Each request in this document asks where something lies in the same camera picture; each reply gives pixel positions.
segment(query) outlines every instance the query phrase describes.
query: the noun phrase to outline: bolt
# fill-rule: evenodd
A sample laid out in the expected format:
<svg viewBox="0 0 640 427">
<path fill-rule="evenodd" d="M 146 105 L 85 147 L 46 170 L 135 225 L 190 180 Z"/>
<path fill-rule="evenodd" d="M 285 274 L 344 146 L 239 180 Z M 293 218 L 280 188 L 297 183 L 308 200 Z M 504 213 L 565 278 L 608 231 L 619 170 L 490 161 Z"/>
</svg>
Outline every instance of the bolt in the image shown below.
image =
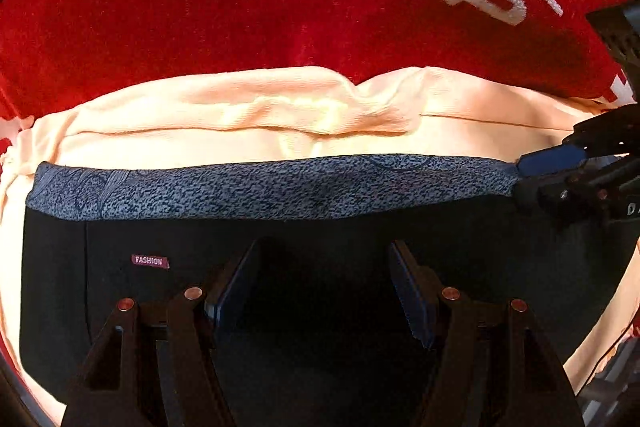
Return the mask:
<svg viewBox="0 0 640 427">
<path fill-rule="evenodd" d="M 184 296 L 187 297 L 190 301 L 194 301 L 202 297 L 202 290 L 197 286 L 194 286 L 193 288 L 185 290 Z"/>
<path fill-rule="evenodd" d="M 522 299 L 513 299 L 513 301 L 511 301 L 511 308 L 513 308 L 517 312 L 522 313 L 527 311 L 529 309 L 529 306 L 527 306 L 527 303 Z"/>
<path fill-rule="evenodd" d="M 457 301 L 460 299 L 460 291 L 457 288 L 447 286 L 442 290 L 442 296 L 446 298 L 447 301 Z"/>
<path fill-rule="evenodd" d="M 118 301 L 118 309 L 121 312 L 128 312 L 133 308 L 133 304 L 135 304 L 134 300 L 130 299 L 129 297 L 127 297 L 126 299 L 120 299 Z"/>
</svg>

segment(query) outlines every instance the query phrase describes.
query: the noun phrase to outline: black garment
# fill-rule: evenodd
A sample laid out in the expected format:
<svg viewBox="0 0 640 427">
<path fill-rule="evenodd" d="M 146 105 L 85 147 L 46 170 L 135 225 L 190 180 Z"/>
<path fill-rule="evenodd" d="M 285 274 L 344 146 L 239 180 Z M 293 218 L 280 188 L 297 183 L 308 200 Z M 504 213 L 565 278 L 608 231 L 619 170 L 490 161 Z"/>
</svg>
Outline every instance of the black garment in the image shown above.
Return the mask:
<svg viewBox="0 0 640 427">
<path fill-rule="evenodd" d="M 72 222 L 27 208 L 20 334 L 25 369 L 64 402 L 69 379 L 120 298 L 169 298 L 259 237 L 273 238 L 263 273 L 236 339 L 220 346 L 216 362 L 231 407 L 244 404 L 238 407 L 247 414 L 260 409 L 256 401 L 282 400 L 273 375 L 291 382 L 296 367 L 313 365 L 296 358 L 305 349 L 317 363 L 329 364 L 322 373 L 333 371 L 329 381 L 337 386 L 324 380 L 310 384 L 310 396 L 339 394 L 342 380 L 335 375 L 346 369 L 335 363 L 335 355 L 353 360 L 345 338 L 353 339 L 351 349 L 369 367 L 352 368 L 352 386 L 360 386 L 353 391 L 358 407 L 389 404 L 385 389 L 402 389 L 411 399 L 403 386 L 423 378 L 423 371 L 416 375 L 411 368 L 427 362 L 389 279 L 385 248 L 393 239 L 404 239 L 419 263 L 474 299 L 527 300 L 563 362 L 606 308 L 636 242 L 632 230 L 603 229 L 595 222 L 558 230 L 547 216 L 523 216 L 511 198 L 500 196 L 324 221 Z M 168 257 L 170 269 L 134 266 L 131 255 Z M 343 336 L 334 343 L 309 347 L 304 340 L 335 333 Z M 364 343 L 362 335 L 378 335 L 380 341 Z M 290 349 L 278 351 L 285 344 Z M 280 361 L 267 362 L 274 349 Z M 385 380 L 388 385 L 380 385 Z M 331 389 L 323 391 L 324 385 Z M 416 383 L 412 389 L 421 387 Z"/>
</svg>

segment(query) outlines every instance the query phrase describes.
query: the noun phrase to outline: gray textured fabric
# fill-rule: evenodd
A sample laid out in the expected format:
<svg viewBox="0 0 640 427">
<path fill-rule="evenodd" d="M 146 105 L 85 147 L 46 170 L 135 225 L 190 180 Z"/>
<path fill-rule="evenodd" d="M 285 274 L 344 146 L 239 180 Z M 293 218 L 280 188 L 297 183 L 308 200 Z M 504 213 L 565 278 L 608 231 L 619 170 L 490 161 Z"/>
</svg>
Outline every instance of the gray textured fabric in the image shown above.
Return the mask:
<svg viewBox="0 0 640 427">
<path fill-rule="evenodd" d="M 488 194 L 509 196 L 514 164 L 376 154 L 165 170 L 42 163 L 27 206 L 74 221 L 330 219 Z"/>
</svg>

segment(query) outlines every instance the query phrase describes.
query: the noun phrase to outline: peach fabric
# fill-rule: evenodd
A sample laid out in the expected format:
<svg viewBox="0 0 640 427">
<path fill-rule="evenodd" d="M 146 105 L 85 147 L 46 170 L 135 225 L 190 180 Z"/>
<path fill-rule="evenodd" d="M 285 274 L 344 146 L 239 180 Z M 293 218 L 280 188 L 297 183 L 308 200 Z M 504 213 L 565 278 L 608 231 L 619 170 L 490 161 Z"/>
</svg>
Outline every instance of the peach fabric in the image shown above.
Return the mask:
<svg viewBox="0 0 640 427">
<path fill-rule="evenodd" d="M 156 80 L 50 114 L 21 131 L 0 177 L 0 333 L 44 410 L 56 402 L 18 353 L 24 202 L 42 161 L 102 169 L 167 169 L 329 155 L 416 153 L 507 162 L 559 144 L 593 103 L 561 100 L 440 68 L 405 68 L 354 86 L 323 68 Z M 574 389 L 638 308 L 638 250 L 585 342 L 565 364 Z"/>
</svg>

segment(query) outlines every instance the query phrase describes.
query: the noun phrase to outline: clothing tag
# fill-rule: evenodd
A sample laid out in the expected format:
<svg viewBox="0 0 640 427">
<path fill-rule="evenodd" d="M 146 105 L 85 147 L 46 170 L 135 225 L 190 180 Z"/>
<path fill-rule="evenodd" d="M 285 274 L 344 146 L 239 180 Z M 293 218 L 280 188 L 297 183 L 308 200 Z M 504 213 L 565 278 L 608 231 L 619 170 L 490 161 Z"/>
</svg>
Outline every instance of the clothing tag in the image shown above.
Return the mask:
<svg viewBox="0 0 640 427">
<path fill-rule="evenodd" d="M 155 257 L 152 255 L 132 255 L 131 262 L 138 266 L 154 266 L 169 270 L 169 259 L 167 257 Z"/>
</svg>

